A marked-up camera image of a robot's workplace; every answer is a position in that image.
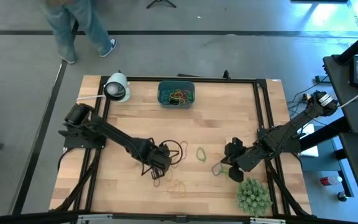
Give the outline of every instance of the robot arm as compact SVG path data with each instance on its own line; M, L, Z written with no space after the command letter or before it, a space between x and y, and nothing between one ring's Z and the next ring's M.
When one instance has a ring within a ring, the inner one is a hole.
M167 145L156 146L152 138L132 138L93 113L88 105L74 105L65 118L67 131L59 131L63 136L84 139L88 142L100 142L109 138L125 148L132 158L150 166L153 179L165 175L172 159Z
M250 172L262 159L272 159L281 152L300 152L297 130L318 116L331 116L337 110L337 101L326 92L316 91L307 101L306 109L283 126L264 131L264 135L251 147L244 147L242 141L233 138L224 150L221 163L231 165L229 177L243 181L243 173Z

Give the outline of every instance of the sneaker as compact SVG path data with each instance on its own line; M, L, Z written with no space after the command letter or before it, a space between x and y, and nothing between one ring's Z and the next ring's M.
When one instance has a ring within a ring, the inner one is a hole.
M110 43L111 43L111 49L109 50L109 52L107 52L107 53L104 54L104 55L100 55L100 57L106 57L107 55L109 55L109 54L112 52L112 50L114 50L114 49L116 48L116 46L117 46L117 41L116 41L115 39L111 39L111 40L110 40Z
M65 58L63 58L62 56L60 56L59 55L59 57L62 59L62 60L64 60L65 62L67 62L67 64L69 64L69 65L72 65L72 64L74 64L75 63L75 61L69 61L69 60L66 60Z

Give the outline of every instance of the butcher block tabletop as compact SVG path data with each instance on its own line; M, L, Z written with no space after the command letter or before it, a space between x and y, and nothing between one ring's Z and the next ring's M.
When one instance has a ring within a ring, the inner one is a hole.
M101 76L85 75L78 96L97 95L100 79ZM185 159L176 168L171 166L158 185L150 173L140 176L141 163L122 146L107 140L101 151L91 211L248 216L237 207L238 183L225 173L213 175L211 168L224 157L224 147L233 137L238 137L245 146L257 140L259 124L252 84L194 82L196 100L190 109L162 108L157 100L158 84L131 82L130 100L111 102L108 123L132 137L152 137L157 145L167 139L185 141L187 147L185 142L181 144L184 150L186 148ZM281 81L267 80L267 89L275 125L285 124L289 116ZM259 95L267 123L262 89ZM94 106L95 101L92 98L77 103ZM103 106L104 99L99 111L103 111ZM174 143L167 145L170 150L178 150ZM205 151L204 162L197 159L199 147ZM84 149L74 149L63 158L50 208L58 207L78 183L84 152ZM281 154L281 160L287 188L302 208L311 213L299 161L287 153ZM245 172L244 178L247 177L259 179L268 188L264 162L252 172ZM80 208L85 207L87 192L88 186L85 186ZM278 211L283 213L277 186L275 193ZM266 216L271 215L270 208Z

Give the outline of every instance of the green plant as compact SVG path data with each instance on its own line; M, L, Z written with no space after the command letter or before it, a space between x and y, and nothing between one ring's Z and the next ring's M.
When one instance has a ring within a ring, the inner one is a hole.
M236 198L238 206L253 217L264 216L266 209L272 206L269 191L256 179L247 178L240 183Z

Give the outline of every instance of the person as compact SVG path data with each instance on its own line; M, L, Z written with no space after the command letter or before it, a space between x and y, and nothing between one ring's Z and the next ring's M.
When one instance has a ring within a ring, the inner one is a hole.
M60 58L69 64L76 62L74 35L71 33L70 14L84 29L100 57L106 57L117 46L108 36L91 0L42 0L48 23L52 26Z

